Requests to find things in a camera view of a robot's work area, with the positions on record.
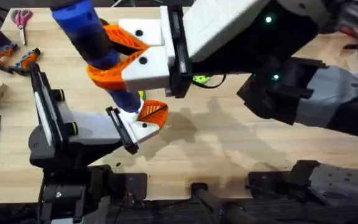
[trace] orange gripper pad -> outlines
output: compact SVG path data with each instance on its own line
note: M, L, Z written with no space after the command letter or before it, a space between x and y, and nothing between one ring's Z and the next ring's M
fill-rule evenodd
M109 70L99 70L88 65L86 67L86 72L98 87L104 88L105 90L125 90L126 84L121 77L121 72L137 57L144 53L149 46L121 29L118 25L104 26L104 30L111 41L138 51Z
M93 82L105 90L126 90L126 84L122 79L121 72L132 63L145 50L133 53L109 70L100 70L91 65L86 66L86 72Z
M137 120L164 126L168 118L168 105L156 100L145 100Z
M122 44L136 50L146 50L149 47L147 44L136 39L130 33L121 29L118 25L104 26L104 30L106 31L110 40L118 44Z

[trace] yellow accent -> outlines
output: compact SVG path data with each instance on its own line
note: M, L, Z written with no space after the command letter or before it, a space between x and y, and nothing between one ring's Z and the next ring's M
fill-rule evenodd
M75 123L74 122L71 122L73 124L73 129L74 129L74 135L77 134L77 127L75 126Z
M63 91L62 89L59 89L59 91L60 91L60 101L63 101Z
M143 99L143 100L146 100L146 93L145 93L145 91L141 90L141 91L138 91L138 92L139 92L140 98Z

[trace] green led light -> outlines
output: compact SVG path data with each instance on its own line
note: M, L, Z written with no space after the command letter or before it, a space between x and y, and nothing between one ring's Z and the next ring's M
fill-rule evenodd
M273 81L277 81L279 79L280 79L280 75L277 75L277 74L273 75L271 78L271 80L273 80Z
M265 18L265 22L266 23L271 23L273 21L273 18L271 17L271 16L267 16L266 18Z

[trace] orange tool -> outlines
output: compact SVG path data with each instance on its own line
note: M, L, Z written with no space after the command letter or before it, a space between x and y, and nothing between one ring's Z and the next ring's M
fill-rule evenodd
M4 62L2 61L3 57L12 57L16 50L19 49L17 44L8 44L0 48L0 70L12 73L12 71L4 66Z
M31 50L25 56L22 57L20 62L17 62L14 66L10 66L9 69L13 72L18 73L19 75L28 75L30 63L35 62L40 54L41 51L38 48Z

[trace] hand tool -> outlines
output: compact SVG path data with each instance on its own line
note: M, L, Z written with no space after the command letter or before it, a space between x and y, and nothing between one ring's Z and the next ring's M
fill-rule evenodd
M12 22L17 25L17 28L20 32L20 39L22 40L23 45L25 45L25 35L24 35L24 28L27 24L27 21L31 18L32 11L28 9L24 10L13 10L11 14Z
M3 57L12 57L12 55L19 49L17 44L8 44L0 48L0 70L13 73L9 68L4 66L4 62L1 60Z
M20 62L17 62L14 66L10 66L9 69L19 75L28 75L29 64L35 62L40 54L41 51L38 48L31 50L21 58Z

